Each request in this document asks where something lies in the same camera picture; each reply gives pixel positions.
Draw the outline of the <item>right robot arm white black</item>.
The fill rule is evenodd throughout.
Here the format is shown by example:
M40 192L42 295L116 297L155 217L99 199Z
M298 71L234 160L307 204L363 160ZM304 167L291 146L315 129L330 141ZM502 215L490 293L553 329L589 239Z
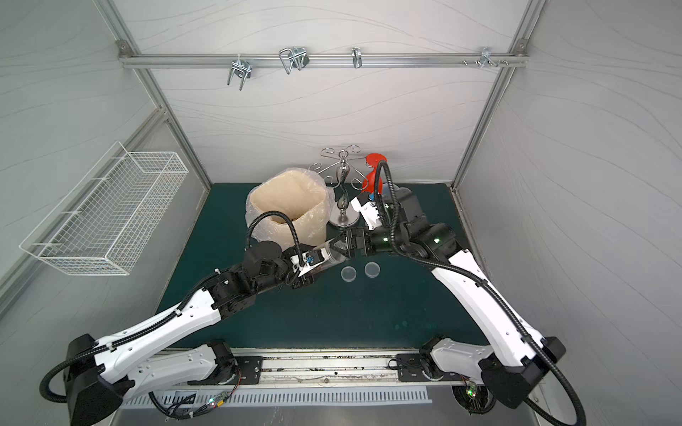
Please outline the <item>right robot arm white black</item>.
M468 382L481 383L490 406L525 404L549 424L560 425L561 420L531 398L536 386L551 374L568 396L575 424L587 423L577 391L558 367L566 353L561 340L544 337L518 315L452 228L428 222L412 191L394 184L386 159L378 160L374 181L360 199L366 224L325 243L327 261L335 264L356 254L392 253L424 266L465 308L488 341L472 345L435 337L422 349L426 362L422 370L430 379L456 373Z

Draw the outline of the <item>clear plastic jar lid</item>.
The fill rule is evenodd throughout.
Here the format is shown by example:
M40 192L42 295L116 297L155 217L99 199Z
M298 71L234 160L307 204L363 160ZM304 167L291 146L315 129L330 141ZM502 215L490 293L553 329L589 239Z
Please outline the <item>clear plastic jar lid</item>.
M341 270L340 276L344 282L354 282L357 278L357 271L353 266L345 266Z

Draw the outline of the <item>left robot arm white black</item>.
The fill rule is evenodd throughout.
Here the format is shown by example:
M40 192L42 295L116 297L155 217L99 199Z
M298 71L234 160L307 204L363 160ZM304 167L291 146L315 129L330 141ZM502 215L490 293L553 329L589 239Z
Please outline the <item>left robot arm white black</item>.
M165 355L163 350L252 306L263 293L313 282L315 271L330 260L328 250L303 245L291 219L280 211L263 213L254 222L271 217L285 221L293 247L249 243L241 263L215 270L167 310L114 335L74 339L65 360L39 383L40 396L66 405L70 424L94 425L143 393L154 395L177 383L239 382L243 370L222 340L184 353Z

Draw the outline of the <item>jar with flowers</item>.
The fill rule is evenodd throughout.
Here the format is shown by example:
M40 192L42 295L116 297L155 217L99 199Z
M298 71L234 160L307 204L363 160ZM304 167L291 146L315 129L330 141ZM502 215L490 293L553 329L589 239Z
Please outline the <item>jar with flowers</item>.
M344 264L348 260L348 257L343 252L336 250L334 247L320 246L315 249L315 252L319 254L321 262L315 266L313 274L322 273L334 266Z

